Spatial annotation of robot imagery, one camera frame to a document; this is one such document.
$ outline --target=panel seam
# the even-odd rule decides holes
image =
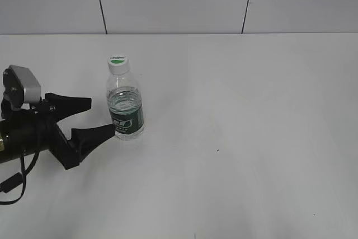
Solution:
[[[101,0],[98,0],[98,1],[100,2],[100,8],[101,8],[101,13],[102,13],[103,25],[104,25],[104,27],[105,27],[105,33],[106,33],[106,35],[107,35],[108,32],[107,32],[105,14],[104,14],[104,12],[103,12],[103,7],[102,7],[102,1],[101,1]]]
[[[245,28],[245,23],[246,23],[246,16],[247,16],[247,11],[248,11],[248,6],[250,4],[250,0],[247,0],[247,3],[246,3],[246,9],[245,9],[245,16],[244,16],[244,21],[242,23],[242,29],[241,29],[241,34],[244,33],[244,28]]]

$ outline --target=wire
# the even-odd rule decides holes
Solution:
[[[13,175],[12,177],[10,177],[9,179],[5,180],[4,182],[2,182],[0,184],[0,191],[3,191],[5,193],[8,193],[9,191],[13,190],[14,188],[16,188],[17,186],[22,184],[22,191],[21,191],[20,197],[13,201],[0,201],[0,205],[14,204],[23,197],[23,194],[25,193],[25,190],[26,190],[26,175],[28,175],[31,172],[31,170],[34,168],[34,166],[37,162],[37,159],[39,158],[40,150],[41,150],[41,132],[38,132],[37,133],[37,145],[36,145],[34,157],[32,158],[31,163],[29,164],[28,168],[25,169],[25,159],[24,158],[26,155],[26,150],[24,149],[22,151],[21,157],[20,157],[21,174],[16,173],[15,175]]]
[[[25,170],[25,159],[24,158],[25,158],[25,151],[22,151],[21,157],[20,157],[21,175],[22,175],[22,191],[21,191],[20,197],[15,200],[12,200],[12,201],[0,201],[0,205],[14,204],[23,197],[23,194],[25,193],[25,190],[26,190],[26,170]]]

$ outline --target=water bottle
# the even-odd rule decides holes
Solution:
[[[142,97],[138,83],[124,55],[109,57],[110,76],[107,81],[107,103],[116,136],[121,140],[137,138],[144,128]]]

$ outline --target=bottle label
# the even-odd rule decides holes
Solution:
[[[133,134],[143,126],[142,106],[130,114],[120,115],[112,111],[110,111],[110,114],[116,131],[121,134]]]

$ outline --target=bottle cap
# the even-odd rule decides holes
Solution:
[[[128,57],[125,55],[113,55],[108,58],[108,67],[113,75],[127,73],[130,69]]]

